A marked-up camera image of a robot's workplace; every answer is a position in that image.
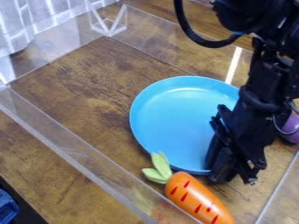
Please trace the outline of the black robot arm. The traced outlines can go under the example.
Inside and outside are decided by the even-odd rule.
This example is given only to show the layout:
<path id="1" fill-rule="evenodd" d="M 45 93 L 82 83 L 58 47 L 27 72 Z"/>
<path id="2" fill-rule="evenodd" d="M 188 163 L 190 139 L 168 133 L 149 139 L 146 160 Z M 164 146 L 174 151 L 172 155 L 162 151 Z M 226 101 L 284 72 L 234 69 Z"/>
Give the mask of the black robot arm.
<path id="1" fill-rule="evenodd" d="M 285 134 L 299 98 L 299 0 L 213 0 L 222 26 L 252 34 L 248 80 L 238 88 L 234 108 L 217 106 L 209 126 L 205 166 L 209 181 L 241 177 L 253 184 L 266 168 L 264 147 Z"/>

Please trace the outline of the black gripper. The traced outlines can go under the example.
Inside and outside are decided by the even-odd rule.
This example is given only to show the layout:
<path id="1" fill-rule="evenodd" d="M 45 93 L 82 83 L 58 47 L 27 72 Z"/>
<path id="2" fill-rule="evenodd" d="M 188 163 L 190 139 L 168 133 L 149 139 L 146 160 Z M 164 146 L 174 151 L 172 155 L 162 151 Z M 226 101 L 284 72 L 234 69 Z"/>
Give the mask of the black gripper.
<path id="1" fill-rule="evenodd" d="M 232 110 L 224 104 L 209 120 L 213 136 L 205 156 L 208 179 L 213 183 L 241 177 L 245 185 L 257 181 L 266 168 L 264 148 L 274 141 L 277 129 L 285 124 L 290 109 L 260 97 L 242 86 Z"/>

